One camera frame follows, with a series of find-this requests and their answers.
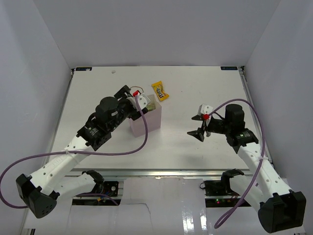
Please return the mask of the pink paper bag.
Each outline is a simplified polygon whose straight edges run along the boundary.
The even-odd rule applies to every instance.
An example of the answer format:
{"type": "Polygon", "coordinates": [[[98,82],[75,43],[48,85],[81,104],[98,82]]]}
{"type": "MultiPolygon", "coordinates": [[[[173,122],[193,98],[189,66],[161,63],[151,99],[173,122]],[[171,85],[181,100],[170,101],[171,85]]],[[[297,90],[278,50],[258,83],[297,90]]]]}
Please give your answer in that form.
{"type": "MultiPolygon", "coordinates": [[[[150,94],[147,96],[151,100],[150,104],[154,104],[156,107],[155,110],[144,114],[147,122],[148,132],[152,132],[161,128],[162,107],[157,102],[156,96],[154,94],[150,94]]],[[[142,116],[137,120],[129,119],[129,124],[131,131],[136,138],[145,135],[145,125],[142,116]]]]}

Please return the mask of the yellow M&M packet large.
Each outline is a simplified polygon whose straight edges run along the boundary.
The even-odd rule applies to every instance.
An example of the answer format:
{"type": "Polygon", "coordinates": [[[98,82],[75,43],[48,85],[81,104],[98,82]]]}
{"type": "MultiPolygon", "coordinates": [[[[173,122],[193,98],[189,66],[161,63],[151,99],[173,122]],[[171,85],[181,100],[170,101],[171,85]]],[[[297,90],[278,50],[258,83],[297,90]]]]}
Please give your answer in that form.
{"type": "Polygon", "coordinates": [[[153,88],[154,92],[156,93],[159,101],[165,101],[166,99],[168,99],[170,97],[165,92],[164,85],[163,85],[162,81],[158,81],[158,82],[152,84],[152,88],[153,88]]]}

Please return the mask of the green Himalaya snack packet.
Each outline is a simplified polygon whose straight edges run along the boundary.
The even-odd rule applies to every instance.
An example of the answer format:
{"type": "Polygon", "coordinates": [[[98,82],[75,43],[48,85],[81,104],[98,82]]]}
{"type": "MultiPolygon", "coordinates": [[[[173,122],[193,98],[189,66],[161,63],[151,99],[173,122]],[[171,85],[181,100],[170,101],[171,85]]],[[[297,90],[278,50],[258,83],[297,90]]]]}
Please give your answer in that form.
{"type": "Polygon", "coordinates": [[[151,112],[151,111],[155,110],[156,107],[154,104],[149,104],[146,106],[146,109],[148,110],[148,112],[151,112]]]}

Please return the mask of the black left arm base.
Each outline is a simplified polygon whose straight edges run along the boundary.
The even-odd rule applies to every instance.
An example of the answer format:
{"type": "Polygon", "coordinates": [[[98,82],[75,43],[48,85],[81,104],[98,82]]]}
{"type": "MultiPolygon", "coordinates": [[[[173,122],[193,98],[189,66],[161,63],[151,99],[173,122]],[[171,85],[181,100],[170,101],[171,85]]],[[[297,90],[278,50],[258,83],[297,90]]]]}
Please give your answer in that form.
{"type": "Polygon", "coordinates": [[[83,196],[106,195],[109,197],[116,197],[118,195],[118,181],[105,181],[103,176],[95,170],[83,171],[82,174],[87,174],[93,178],[95,186],[90,192],[83,193],[83,196]]]}

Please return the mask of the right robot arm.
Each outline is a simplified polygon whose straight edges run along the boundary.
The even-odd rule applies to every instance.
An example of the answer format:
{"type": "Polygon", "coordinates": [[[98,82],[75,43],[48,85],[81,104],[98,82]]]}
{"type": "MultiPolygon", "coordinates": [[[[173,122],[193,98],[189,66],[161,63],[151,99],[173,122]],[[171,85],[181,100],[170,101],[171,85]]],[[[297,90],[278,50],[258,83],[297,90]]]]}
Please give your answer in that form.
{"type": "Polygon", "coordinates": [[[228,104],[221,119],[213,118],[212,114],[213,108],[202,104],[192,118],[201,121],[201,127],[188,132],[188,135],[200,141],[212,133],[225,135],[227,143],[253,174],[249,180],[241,170],[225,171],[221,177],[222,192],[240,195],[237,207],[243,201],[249,203],[256,210],[260,224],[267,233],[302,226],[306,198],[302,192],[293,191],[263,156],[259,140],[246,128],[242,106],[228,104]]]}

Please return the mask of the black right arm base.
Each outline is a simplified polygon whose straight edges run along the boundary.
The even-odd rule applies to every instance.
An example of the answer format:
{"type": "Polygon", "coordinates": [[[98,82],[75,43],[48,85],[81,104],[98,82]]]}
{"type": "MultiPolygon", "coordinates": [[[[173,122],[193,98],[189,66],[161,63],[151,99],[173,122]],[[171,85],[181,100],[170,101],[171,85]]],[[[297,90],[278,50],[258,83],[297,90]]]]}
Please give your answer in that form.
{"type": "Polygon", "coordinates": [[[203,181],[199,188],[205,191],[206,196],[226,196],[236,194],[230,188],[230,179],[235,176],[244,175],[239,169],[231,169],[222,173],[219,180],[206,180],[203,181]]]}

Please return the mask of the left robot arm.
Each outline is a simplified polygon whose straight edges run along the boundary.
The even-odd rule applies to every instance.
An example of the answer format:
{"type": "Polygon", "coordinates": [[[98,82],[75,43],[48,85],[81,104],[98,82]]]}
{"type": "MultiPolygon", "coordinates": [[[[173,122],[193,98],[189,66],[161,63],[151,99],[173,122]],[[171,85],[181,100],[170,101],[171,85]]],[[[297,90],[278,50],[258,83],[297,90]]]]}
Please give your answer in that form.
{"type": "Polygon", "coordinates": [[[21,174],[16,179],[18,193],[34,216],[47,216],[62,199],[104,196],[105,180],[97,171],[84,171],[72,179],[65,176],[86,157],[101,155],[98,149],[112,132],[128,118],[144,117],[150,102],[145,93],[131,93],[128,86],[122,87],[114,96],[101,99],[64,151],[53,153],[51,161],[30,175],[21,174]]]}

